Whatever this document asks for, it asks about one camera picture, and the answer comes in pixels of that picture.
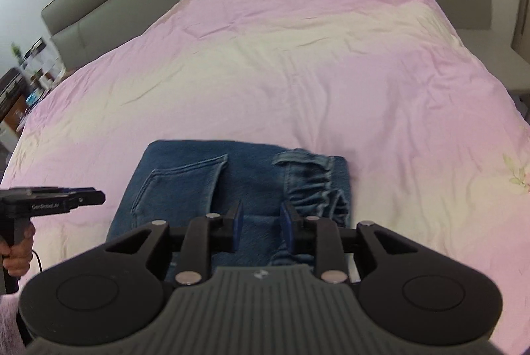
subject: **pink duvet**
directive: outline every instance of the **pink duvet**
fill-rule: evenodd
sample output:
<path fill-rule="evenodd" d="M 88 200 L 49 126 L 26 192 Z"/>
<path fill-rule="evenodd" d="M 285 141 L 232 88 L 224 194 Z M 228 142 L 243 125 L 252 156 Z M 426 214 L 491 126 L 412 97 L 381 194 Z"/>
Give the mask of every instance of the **pink duvet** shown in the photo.
<path fill-rule="evenodd" d="M 2 181 L 107 194 L 34 220 L 45 267 L 104 241 L 157 139 L 346 157 L 355 222 L 486 273 L 504 300 L 492 341 L 530 345 L 530 126 L 433 0 L 182 0 L 79 70 L 35 109 Z"/>

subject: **pink fuzzy fabric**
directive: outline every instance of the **pink fuzzy fabric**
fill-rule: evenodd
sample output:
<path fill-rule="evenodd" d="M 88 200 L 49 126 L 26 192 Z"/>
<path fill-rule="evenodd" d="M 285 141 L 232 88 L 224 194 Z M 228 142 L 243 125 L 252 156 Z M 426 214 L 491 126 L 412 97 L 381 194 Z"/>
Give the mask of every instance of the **pink fuzzy fabric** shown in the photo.
<path fill-rule="evenodd" d="M 17 327 L 18 299 L 0 297 L 0 353 L 2 355 L 21 355 L 24 344 Z"/>

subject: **hand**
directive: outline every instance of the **hand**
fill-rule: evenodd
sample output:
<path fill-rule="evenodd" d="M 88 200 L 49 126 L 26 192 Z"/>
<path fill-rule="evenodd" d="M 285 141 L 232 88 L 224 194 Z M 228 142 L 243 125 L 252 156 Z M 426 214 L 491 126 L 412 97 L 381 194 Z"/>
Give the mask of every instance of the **hand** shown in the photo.
<path fill-rule="evenodd" d="M 24 239 L 19 244 L 10 248 L 5 241 L 0 243 L 0 254 L 4 257 L 3 265 L 11 276 L 24 276 L 30 270 L 34 235 L 35 227 L 30 223 L 24 231 Z"/>

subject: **back pocket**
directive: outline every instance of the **back pocket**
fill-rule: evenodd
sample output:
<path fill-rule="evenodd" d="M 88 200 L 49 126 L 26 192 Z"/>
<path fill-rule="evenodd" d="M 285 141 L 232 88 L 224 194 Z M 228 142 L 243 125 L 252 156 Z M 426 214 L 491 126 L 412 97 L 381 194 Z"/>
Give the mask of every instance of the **back pocket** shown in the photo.
<path fill-rule="evenodd" d="M 151 171 L 132 205 L 132 226 L 156 219 L 171 226 L 185 226 L 193 218 L 209 213 L 219 174 L 227 162 L 228 155 L 222 155 Z"/>

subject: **blue denim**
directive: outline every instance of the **blue denim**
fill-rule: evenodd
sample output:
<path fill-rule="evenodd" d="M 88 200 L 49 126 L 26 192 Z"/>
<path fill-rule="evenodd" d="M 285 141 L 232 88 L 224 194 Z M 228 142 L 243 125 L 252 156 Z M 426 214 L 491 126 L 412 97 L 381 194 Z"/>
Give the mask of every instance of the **blue denim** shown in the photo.
<path fill-rule="evenodd" d="M 213 267 L 313 265 L 312 256 L 287 252 L 280 204 L 288 200 L 302 217 L 327 217 L 341 227 L 349 225 L 348 165 L 343 157 L 267 144 L 156 141 L 132 175 L 107 240 L 155 219 L 185 226 L 206 213 L 223 214 L 237 200 L 244 210 L 239 250 L 213 255 Z M 174 254 L 168 276 L 177 261 Z"/>

